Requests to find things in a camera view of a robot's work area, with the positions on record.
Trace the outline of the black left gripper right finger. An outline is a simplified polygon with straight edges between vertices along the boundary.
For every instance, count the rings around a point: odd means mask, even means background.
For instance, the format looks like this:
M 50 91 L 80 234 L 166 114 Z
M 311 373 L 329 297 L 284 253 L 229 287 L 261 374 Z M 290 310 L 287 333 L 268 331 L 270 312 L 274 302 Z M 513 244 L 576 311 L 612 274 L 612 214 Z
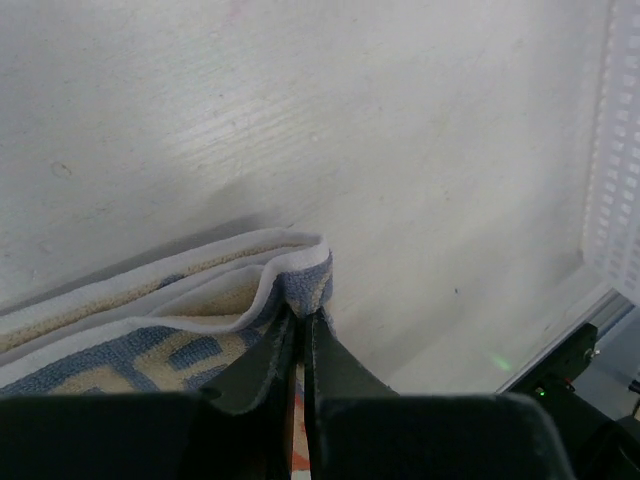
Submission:
M 550 416 L 518 394 L 400 395 L 305 323 L 305 428 L 314 479 L 570 479 Z

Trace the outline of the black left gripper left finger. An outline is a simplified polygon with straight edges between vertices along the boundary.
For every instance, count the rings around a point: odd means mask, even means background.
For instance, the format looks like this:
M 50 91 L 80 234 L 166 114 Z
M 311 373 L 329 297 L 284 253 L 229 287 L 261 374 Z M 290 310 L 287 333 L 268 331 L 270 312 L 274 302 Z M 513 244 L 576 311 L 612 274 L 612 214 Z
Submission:
M 1 402 L 4 479 L 287 479 L 296 318 L 191 392 Z

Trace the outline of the rabbit print towel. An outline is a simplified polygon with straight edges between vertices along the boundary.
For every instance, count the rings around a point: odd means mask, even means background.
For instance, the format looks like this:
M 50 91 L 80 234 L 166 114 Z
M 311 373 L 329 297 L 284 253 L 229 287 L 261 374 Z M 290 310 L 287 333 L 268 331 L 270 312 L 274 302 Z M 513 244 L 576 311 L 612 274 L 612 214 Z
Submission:
M 84 284 L 2 315 L 1 402 L 195 391 L 287 307 L 296 318 L 291 476 L 300 458 L 297 324 L 324 310 L 332 288 L 325 237 L 287 229 L 244 233 Z

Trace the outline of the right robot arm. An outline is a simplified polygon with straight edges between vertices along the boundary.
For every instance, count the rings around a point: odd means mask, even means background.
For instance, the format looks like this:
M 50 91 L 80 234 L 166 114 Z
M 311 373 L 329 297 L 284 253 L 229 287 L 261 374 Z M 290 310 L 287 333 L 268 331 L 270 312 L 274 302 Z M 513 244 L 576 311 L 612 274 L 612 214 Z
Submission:
M 575 394 L 549 398 L 576 479 L 638 479 L 639 420 L 613 420 Z

